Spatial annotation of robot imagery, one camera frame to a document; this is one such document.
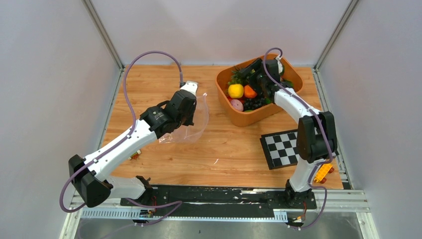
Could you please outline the orange plastic basin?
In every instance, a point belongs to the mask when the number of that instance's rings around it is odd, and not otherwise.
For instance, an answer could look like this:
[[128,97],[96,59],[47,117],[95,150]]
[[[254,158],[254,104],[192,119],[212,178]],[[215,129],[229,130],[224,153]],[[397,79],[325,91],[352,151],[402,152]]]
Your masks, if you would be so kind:
[[[219,103],[225,113],[227,114],[228,118],[232,122],[233,125],[239,127],[245,127],[250,124],[253,124],[257,121],[260,121],[264,118],[267,118],[275,113],[280,112],[282,109],[275,104],[268,104],[262,106],[256,110],[249,111],[249,112],[241,112],[236,110],[230,103],[230,98],[228,97],[228,82],[232,79],[234,75],[234,71],[241,70],[246,68],[248,65],[252,64],[255,59],[250,59],[245,62],[239,63],[232,67],[228,67],[222,71],[220,71],[215,80],[215,85],[217,88],[217,97]],[[299,93],[302,91],[303,88],[303,79],[299,76],[296,69],[290,64],[290,62],[285,59],[284,57],[281,58],[281,64],[285,67],[284,74],[281,76],[282,79],[286,79],[293,83],[293,89],[295,92]]]

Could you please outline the toy pineapple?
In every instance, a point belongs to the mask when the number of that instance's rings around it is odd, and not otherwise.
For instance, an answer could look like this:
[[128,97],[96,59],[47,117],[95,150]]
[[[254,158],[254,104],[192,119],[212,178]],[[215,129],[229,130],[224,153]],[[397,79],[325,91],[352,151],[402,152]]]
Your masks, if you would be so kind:
[[241,70],[243,70],[243,68],[234,67],[230,81],[227,83],[229,86],[233,84],[241,84],[246,86],[249,84],[249,77],[255,72],[255,70],[251,70],[243,77],[240,73]]

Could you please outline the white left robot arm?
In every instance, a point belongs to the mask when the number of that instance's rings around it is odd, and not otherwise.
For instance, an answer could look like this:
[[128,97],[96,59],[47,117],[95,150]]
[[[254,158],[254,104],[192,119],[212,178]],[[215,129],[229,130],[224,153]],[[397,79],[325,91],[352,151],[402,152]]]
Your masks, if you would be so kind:
[[143,177],[120,178],[110,174],[144,146],[182,125],[193,125],[196,105],[196,93],[180,89],[171,100],[148,108],[133,126],[103,148],[85,157],[70,158],[69,171],[76,174],[71,182],[85,206],[96,207],[109,198],[130,198],[141,206],[148,205],[152,192]]

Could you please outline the clear zip top bag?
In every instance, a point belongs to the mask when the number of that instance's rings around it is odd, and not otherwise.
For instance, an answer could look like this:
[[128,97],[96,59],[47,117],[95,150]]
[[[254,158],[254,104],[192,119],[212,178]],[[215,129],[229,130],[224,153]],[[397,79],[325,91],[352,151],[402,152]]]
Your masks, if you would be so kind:
[[197,97],[197,106],[193,117],[194,125],[180,126],[172,133],[167,133],[159,139],[159,143],[195,143],[203,135],[209,122],[209,107],[207,93]]

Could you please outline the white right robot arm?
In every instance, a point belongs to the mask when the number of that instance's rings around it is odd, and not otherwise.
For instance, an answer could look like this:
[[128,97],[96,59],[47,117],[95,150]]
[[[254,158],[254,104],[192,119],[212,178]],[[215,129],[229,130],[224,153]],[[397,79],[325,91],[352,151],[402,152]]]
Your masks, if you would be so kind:
[[303,203],[313,189],[317,171],[331,163],[337,149],[334,116],[321,112],[306,103],[294,90],[292,84],[282,80],[284,67],[280,59],[255,59],[239,71],[258,94],[284,109],[298,124],[297,149],[299,160],[292,177],[286,183],[284,201],[296,208]]

